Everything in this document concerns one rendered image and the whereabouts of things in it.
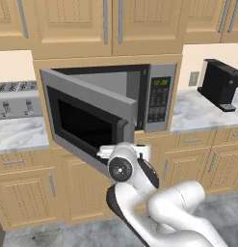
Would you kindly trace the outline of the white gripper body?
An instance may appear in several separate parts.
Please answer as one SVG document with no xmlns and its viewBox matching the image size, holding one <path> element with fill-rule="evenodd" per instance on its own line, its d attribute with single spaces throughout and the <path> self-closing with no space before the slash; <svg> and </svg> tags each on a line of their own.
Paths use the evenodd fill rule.
<svg viewBox="0 0 238 247">
<path fill-rule="evenodd" d="M 101 146 L 96 155 L 103 159 L 108 159 L 115 147 L 115 145 Z M 149 160 L 151 158 L 151 145 L 131 144 L 130 147 L 134 149 L 134 151 L 137 153 L 137 156 L 140 156 L 140 154 L 142 154 L 143 159 L 145 160 Z"/>
</svg>

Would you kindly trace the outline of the grey microwave oven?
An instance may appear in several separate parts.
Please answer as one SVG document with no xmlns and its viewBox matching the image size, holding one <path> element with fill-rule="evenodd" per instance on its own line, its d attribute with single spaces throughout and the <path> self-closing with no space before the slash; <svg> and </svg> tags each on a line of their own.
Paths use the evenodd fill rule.
<svg viewBox="0 0 238 247">
<path fill-rule="evenodd" d="M 138 103 L 136 130 L 165 131 L 176 63 L 56 69 Z"/>
</svg>

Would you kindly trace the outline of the grey microwave door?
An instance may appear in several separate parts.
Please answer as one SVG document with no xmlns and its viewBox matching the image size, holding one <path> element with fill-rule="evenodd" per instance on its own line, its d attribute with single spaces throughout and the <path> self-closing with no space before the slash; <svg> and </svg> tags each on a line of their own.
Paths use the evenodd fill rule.
<svg viewBox="0 0 238 247">
<path fill-rule="evenodd" d="M 43 69 L 40 77 L 54 142 L 106 175 L 108 162 L 96 154 L 117 145 L 120 119 L 128 121 L 123 142 L 134 141 L 137 101 L 55 69 Z"/>
</svg>

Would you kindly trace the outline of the light wood base cupboard door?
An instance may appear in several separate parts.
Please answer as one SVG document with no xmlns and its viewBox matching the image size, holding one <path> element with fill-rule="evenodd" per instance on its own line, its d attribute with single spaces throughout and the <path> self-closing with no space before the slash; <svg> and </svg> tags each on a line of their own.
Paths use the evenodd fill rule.
<svg viewBox="0 0 238 247">
<path fill-rule="evenodd" d="M 67 217 L 69 225 L 109 218 L 112 212 L 106 204 L 106 192 L 111 182 L 76 156 L 62 157 L 66 183 Z"/>
<path fill-rule="evenodd" d="M 161 154 L 159 158 L 161 189 L 172 187 L 185 180 L 196 180 L 201 184 L 210 151 L 211 148 L 201 148 Z M 163 179 L 166 157 L 169 159 L 169 164 L 167 175 Z"/>
<path fill-rule="evenodd" d="M 49 173 L 56 197 L 52 196 Z M 63 218 L 53 167 L 0 174 L 0 223 L 5 231 L 55 223 Z"/>
<path fill-rule="evenodd" d="M 208 174 L 213 153 L 217 157 L 211 173 Z M 201 185 L 207 194 L 234 191 L 238 183 L 238 144 L 215 146 L 211 149 L 201 178 Z"/>
</svg>

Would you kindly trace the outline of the light wood drawer front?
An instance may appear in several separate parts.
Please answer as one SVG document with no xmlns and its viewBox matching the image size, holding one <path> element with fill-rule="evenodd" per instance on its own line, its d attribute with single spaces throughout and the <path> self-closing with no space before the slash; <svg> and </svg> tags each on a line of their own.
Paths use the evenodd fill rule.
<svg viewBox="0 0 238 247">
<path fill-rule="evenodd" d="M 238 127 L 219 129 L 216 133 L 213 145 L 238 144 L 238 137 L 234 137 L 234 133 L 238 133 Z"/>
<path fill-rule="evenodd" d="M 216 131 L 195 131 L 189 133 L 173 134 L 169 136 L 169 147 L 171 151 L 177 150 L 190 150 L 197 148 L 204 148 L 211 145 Z M 195 143 L 183 143 L 184 139 L 199 138 L 198 142 Z"/>
<path fill-rule="evenodd" d="M 3 161 L 23 159 L 24 163 L 3 166 Z M 0 173 L 34 170 L 39 168 L 53 167 L 53 157 L 50 150 L 20 151 L 0 154 Z"/>
</svg>

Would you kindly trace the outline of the black coffee machine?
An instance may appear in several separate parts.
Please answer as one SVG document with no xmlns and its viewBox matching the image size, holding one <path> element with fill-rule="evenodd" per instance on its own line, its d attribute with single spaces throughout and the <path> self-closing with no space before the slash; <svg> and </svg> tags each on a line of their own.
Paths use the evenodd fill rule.
<svg viewBox="0 0 238 247">
<path fill-rule="evenodd" d="M 204 59 L 198 92 L 224 112 L 234 112 L 232 105 L 238 88 L 238 69 L 217 59 Z"/>
</svg>

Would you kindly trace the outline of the silver toaster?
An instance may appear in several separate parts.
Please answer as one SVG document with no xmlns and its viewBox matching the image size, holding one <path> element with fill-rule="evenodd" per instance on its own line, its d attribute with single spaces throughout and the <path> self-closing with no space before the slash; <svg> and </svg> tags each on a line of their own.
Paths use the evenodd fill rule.
<svg viewBox="0 0 238 247">
<path fill-rule="evenodd" d="M 0 120 L 41 116 L 36 81 L 0 82 Z"/>
</svg>

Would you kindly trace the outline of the grey wall socket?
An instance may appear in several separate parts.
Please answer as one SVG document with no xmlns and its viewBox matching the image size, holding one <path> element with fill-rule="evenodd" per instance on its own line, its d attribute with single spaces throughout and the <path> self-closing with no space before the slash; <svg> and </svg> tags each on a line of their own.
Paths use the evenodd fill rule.
<svg viewBox="0 0 238 247">
<path fill-rule="evenodd" d="M 189 78 L 189 87 L 193 87 L 196 86 L 198 83 L 198 76 L 199 76 L 199 72 L 198 71 L 192 71 L 190 73 L 190 78 Z"/>
</svg>

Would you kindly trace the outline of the light wood wall cupboard door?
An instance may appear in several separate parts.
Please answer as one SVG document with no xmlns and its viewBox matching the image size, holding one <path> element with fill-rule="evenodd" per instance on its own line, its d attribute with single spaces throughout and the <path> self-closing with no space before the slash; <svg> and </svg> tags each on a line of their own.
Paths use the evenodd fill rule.
<svg viewBox="0 0 238 247">
<path fill-rule="evenodd" d="M 225 43 L 238 42 L 238 32 L 231 33 L 231 34 L 227 32 L 228 26 L 231 20 L 231 16 L 232 16 L 232 11 L 234 9 L 234 5 L 235 5 L 235 0 L 230 0 L 229 9 L 228 9 L 226 20 L 225 20 L 225 27 L 222 32 L 221 42 L 225 42 Z"/>
<path fill-rule="evenodd" d="M 219 28 L 226 0 L 191 0 L 186 44 L 219 42 Z"/>
<path fill-rule="evenodd" d="M 30 48 L 25 39 L 17 0 L 0 0 L 0 51 Z"/>
<path fill-rule="evenodd" d="M 108 44 L 103 0 L 22 0 L 22 5 L 35 60 L 112 55 L 112 0 L 107 0 Z"/>
<path fill-rule="evenodd" d="M 119 44 L 119 0 L 112 0 L 113 54 L 180 54 L 190 5 L 191 0 L 123 0 Z"/>
</svg>

